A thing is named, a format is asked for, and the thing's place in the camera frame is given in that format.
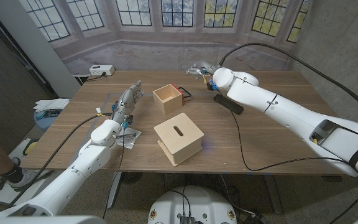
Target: window pane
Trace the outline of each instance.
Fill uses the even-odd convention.
[[[138,3],[141,12],[150,12],[148,0],[138,0]]]
[[[214,27],[222,27],[223,26],[223,18],[224,14],[215,14],[215,22]]]
[[[52,0],[39,0],[42,7],[54,6]]]
[[[275,37],[285,14],[288,0],[262,0],[259,2],[252,30]]]
[[[124,26],[151,26],[149,0],[116,0],[121,22]]]
[[[139,8],[137,7],[137,0],[127,0],[129,10],[132,12],[138,12]]]
[[[57,34],[57,31],[55,30],[55,28],[54,28],[53,25],[46,26],[46,27],[44,27],[44,28],[45,28],[45,30],[47,31],[50,40],[56,40],[56,39],[59,39],[59,38],[60,38],[59,35]]]
[[[127,0],[117,0],[119,11],[128,11]]]
[[[299,32],[301,31],[303,21],[305,20],[306,13],[308,12],[309,9],[309,5],[310,5],[310,0],[303,0],[298,15],[296,16],[295,22],[292,26],[290,35],[288,36],[287,39],[288,41],[295,42],[295,43],[297,42]]]
[[[35,25],[39,28],[42,27],[40,21],[37,19],[37,16],[35,16],[34,12],[29,12],[29,16],[31,17],[31,19],[34,21]]]
[[[183,13],[183,26],[193,26],[193,13]]]
[[[132,25],[142,25],[142,21],[140,20],[140,14],[138,12],[130,12]]]
[[[216,1],[216,13],[225,13],[226,12],[226,0],[217,0]]]
[[[52,22],[49,20],[48,15],[45,12],[45,10],[42,9],[39,11],[35,11],[35,15],[38,17],[38,19],[40,20],[40,22],[43,26],[52,24]]]
[[[89,15],[89,12],[86,8],[86,4],[84,1],[78,1],[78,2],[75,2],[75,4],[77,4],[78,9],[80,10],[81,16]]]
[[[50,41],[47,31],[44,28],[40,28],[41,33],[44,35],[47,41]]]
[[[152,21],[150,20],[150,13],[148,12],[141,12],[140,19],[142,19],[142,25],[144,26],[150,26],[152,24]]]
[[[174,26],[181,26],[181,13],[174,13],[173,14],[173,25]]]
[[[237,7],[237,0],[228,0],[227,7],[226,7],[226,13],[235,13],[236,7]]]
[[[52,23],[58,23],[62,21],[62,18],[60,18],[60,15],[55,7],[47,8],[45,9],[45,12],[48,14],[49,19],[52,21]]]
[[[215,13],[216,0],[206,0],[205,13]]]
[[[182,12],[181,0],[172,0],[173,12]]]
[[[205,14],[204,26],[213,27],[214,26],[214,15],[215,14]]]
[[[296,42],[298,40],[299,31],[301,31],[298,28],[292,28],[290,36],[288,37],[289,41]]]
[[[161,0],[161,7],[163,12],[172,12],[171,0]]]
[[[96,5],[94,4],[93,0],[85,0],[86,6],[88,7],[90,14],[96,14],[98,13],[98,10],[96,8]]]
[[[82,31],[102,27],[98,8],[94,0],[76,0],[68,3]]]
[[[75,17],[80,17],[80,10],[78,10],[78,7],[75,3],[69,3],[68,6],[70,7],[71,11],[73,12]]]
[[[55,26],[55,29],[57,30],[60,37],[65,37],[68,35],[66,27],[62,22],[59,22],[59,23],[55,24],[54,26]]]
[[[224,22],[223,22],[224,27],[232,27],[233,22],[234,22],[234,14],[226,14],[224,16]]]
[[[88,27],[85,24],[85,21],[82,17],[76,18],[78,25],[80,25],[80,28],[82,31],[88,30]]]
[[[93,14],[92,16],[93,22],[95,24],[96,27],[102,27],[103,23],[102,20],[100,19],[99,14]]]
[[[193,0],[183,0],[183,12],[193,12]]]
[[[129,12],[120,12],[119,15],[121,16],[121,21],[123,25],[132,25]]]
[[[162,13],[162,25],[172,26],[172,13]]]

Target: wooden box with slot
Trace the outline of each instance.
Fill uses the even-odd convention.
[[[202,150],[204,133],[185,113],[164,121],[154,127],[159,136],[157,141],[173,166],[181,164]]]

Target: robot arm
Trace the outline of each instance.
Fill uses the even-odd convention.
[[[228,68],[197,62],[187,73],[213,76],[215,85],[227,90],[228,97],[265,113],[288,128],[318,156],[349,162],[352,166],[326,159],[326,162],[342,172],[351,176],[358,175],[354,170],[356,168],[358,171],[358,123],[308,110],[259,87],[258,79],[246,72],[233,72]]]
[[[84,181],[109,160],[116,147],[115,136],[132,123],[130,115],[143,96],[141,81],[128,88],[116,102],[112,119],[107,119],[91,133],[91,139],[80,149],[78,158],[41,193],[20,205],[0,212],[0,218],[11,216],[58,215]]]

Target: open wooden box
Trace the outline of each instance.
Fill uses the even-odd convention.
[[[202,150],[201,138],[204,133],[185,113],[164,121],[154,127],[159,136],[157,141],[173,166],[187,160]]]
[[[153,91],[154,102],[164,115],[184,105],[183,93],[169,84]]]

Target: outlet box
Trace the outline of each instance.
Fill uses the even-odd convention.
[[[91,75],[100,76],[103,72],[106,72],[106,75],[112,75],[115,69],[113,65],[92,65],[89,71]]]

